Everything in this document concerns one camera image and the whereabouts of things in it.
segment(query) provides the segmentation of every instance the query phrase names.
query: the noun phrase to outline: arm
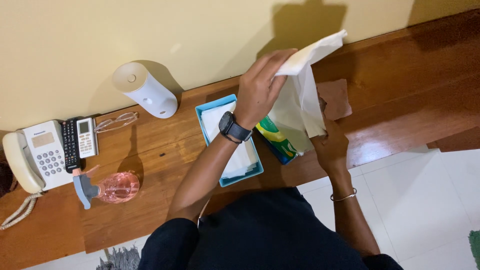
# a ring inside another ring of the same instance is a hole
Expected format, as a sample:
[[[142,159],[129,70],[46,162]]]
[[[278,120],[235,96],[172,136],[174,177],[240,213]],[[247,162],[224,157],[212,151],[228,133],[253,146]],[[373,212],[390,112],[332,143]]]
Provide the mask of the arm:
[[[275,73],[296,51],[288,49],[269,53],[242,75],[237,105],[233,112],[238,125],[252,130],[272,109],[287,79],[286,76],[274,77]],[[237,144],[220,134],[212,141],[177,188],[168,209],[167,220],[186,218],[196,222],[236,148]]]
[[[347,171],[348,139],[332,120],[325,119],[328,135],[311,138],[320,166],[332,183],[334,200],[353,194],[352,178]],[[357,197],[334,202],[335,228],[362,257],[380,254],[375,237],[363,216]]]

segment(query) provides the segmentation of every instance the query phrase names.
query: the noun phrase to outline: black wristwatch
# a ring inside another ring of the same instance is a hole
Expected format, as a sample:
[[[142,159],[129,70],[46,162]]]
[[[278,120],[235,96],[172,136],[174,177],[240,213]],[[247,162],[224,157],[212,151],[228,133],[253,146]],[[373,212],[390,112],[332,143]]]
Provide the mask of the black wristwatch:
[[[234,137],[240,141],[248,141],[250,136],[252,136],[253,130],[244,129],[243,127],[239,126],[235,121],[235,115],[232,112],[227,111],[223,114],[222,118],[220,119],[220,123],[218,123],[218,128],[220,129],[220,134],[223,137],[231,140],[227,135]]]

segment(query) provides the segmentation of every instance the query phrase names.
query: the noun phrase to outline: white tissue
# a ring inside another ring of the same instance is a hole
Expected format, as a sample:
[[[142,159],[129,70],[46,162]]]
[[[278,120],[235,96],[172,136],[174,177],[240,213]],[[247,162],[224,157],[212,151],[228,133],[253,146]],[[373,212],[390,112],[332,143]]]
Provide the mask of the white tissue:
[[[202,123],[207,134],[209,142],[220,133],[218,123],[226,111],[233,111],[236,102],[216,107],[209,110],[202,111]],[[232,178],[235,176],[245,175],[247,172],[253,170],[257,166],[257,157],[253,150],[252,140],[241,143],[225,167],[222,178]]]
[[[346,35],[342,30],[299,50],[276,73],[288,78],[268,116],[300,153],[313,149],[309,138],[326,134],[311,65],[340,48]]]

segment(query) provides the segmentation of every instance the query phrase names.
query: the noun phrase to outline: white tile floor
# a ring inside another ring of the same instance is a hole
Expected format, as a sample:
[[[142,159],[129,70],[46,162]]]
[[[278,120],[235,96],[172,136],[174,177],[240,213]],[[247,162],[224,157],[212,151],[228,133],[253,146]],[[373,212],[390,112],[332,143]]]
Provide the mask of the white tile floor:
[[[349,171],[380,250],[405,270],[477,269],[467,236],[480,230],[480,150],[440,153],[423,146]],[[298,189],[334,230],[328,177]],[[135,244],[141,251],[147,237],[118,247]],[[29,269],[95,269],[100,257],[103,251],[82,252]]]

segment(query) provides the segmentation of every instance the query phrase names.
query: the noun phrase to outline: yellow wall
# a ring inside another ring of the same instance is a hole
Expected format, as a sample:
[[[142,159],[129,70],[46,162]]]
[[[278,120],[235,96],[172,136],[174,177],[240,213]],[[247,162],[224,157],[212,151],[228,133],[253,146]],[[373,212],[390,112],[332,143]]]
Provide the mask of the yellow wall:
[[[2,0],[0,129],[133,104],[111,83],[125,62],[145,60],[177,92],[342,28],[354,42],[477,7],[478,0]]]

